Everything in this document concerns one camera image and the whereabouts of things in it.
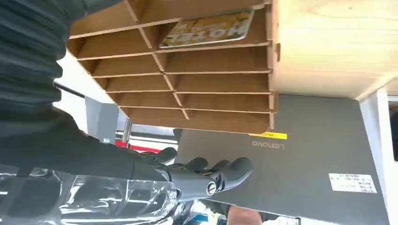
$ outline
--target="wooden divider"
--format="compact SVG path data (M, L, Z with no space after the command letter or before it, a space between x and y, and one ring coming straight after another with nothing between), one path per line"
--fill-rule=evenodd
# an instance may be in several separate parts
M133 123L238 133L274 126L275 0L124 0L76 22L69 51ZM181 18L255 9L245 38L159 48Z

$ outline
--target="lenovo logo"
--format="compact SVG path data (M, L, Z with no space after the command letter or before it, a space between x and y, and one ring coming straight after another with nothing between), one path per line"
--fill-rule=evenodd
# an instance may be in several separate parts
M252 146L285 150L284 144L276 144L276 143L269 143L269 142L252 141Z

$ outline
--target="wooden tabletop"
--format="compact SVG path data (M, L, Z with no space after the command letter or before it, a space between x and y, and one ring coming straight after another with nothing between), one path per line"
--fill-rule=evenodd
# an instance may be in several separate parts
M398 71L398 1L279 0L276 89L363 97Z

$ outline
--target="clear plastic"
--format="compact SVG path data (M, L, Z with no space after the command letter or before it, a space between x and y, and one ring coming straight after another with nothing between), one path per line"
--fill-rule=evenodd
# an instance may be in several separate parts
M9 205L0 212L0 224L134 225L159 221L178 203L171 182L40 168L21 178L15 167L0 169L0 208Z

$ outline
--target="yellow sticker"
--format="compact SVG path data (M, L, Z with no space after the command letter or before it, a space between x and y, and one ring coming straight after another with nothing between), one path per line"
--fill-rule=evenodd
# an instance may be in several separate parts
M287 140L287 134L284 133L275 133L275 132L264 132L262 134L249 134L250 136L256 137L269 137L269 138L276 138L276 139L283 139Z

